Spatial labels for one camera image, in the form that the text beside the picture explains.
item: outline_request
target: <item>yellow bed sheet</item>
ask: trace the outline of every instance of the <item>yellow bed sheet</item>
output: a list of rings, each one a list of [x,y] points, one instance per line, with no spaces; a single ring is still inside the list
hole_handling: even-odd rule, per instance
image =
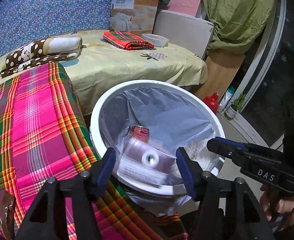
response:
[[[101,41],[103,32],[82,31],[61,36],[80,36],[86,46],[77,59],[62,62],[79,97],[83,115],[92,112],[104,92],[125,81],[154,79],[189,86],[207,80],[205,62],[187,49],[168,43],[167,47],[155,50],[126,51]],[[5,57],[0,57],[0,71],[5,69]],[[0,78],[0,84],[21,73]]]

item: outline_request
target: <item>white bottle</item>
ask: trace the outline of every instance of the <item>white bottle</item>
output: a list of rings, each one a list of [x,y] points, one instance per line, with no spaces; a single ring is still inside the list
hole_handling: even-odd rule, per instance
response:
[[[231,99],[232,95],[234,94],[235,89],[233,87],[229,87],[225,92],[224,96],[220,100],[217,112],[222,112],[225,106],[227,105],[228,101]]]

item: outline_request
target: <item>human hand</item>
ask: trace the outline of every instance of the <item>human hand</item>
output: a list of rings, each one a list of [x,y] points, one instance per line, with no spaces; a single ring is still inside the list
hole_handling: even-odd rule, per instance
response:
[[[263,195],[260,198],[260,206],[263,213],[266,215],[267,220],[270,221],[272,215],[277,212],[279,214],[288,215],[279,231],[294,225],[294,211],[292,214],[290,214],[294,207],[294,196],[285,197],[279,200],[275,206],[275,210],[271,210],[271,204],[269,200],[270,188],[266,185],[262,185],[260,187],[260,190],[264,191]]]

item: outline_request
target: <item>soda can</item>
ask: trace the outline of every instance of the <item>soda can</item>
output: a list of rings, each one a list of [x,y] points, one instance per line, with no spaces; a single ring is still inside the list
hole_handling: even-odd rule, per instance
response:
[[[131,135],[145,143],[149,141],[149,129],[146,127],[139,125],[131,127]]]

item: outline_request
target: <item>green fabric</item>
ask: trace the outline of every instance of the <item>green fabric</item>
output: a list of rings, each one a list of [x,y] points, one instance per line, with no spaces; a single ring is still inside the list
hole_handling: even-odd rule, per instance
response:
[[[215,25],[209,49],[246,52],[263,30],[275,0],[203,0]]]

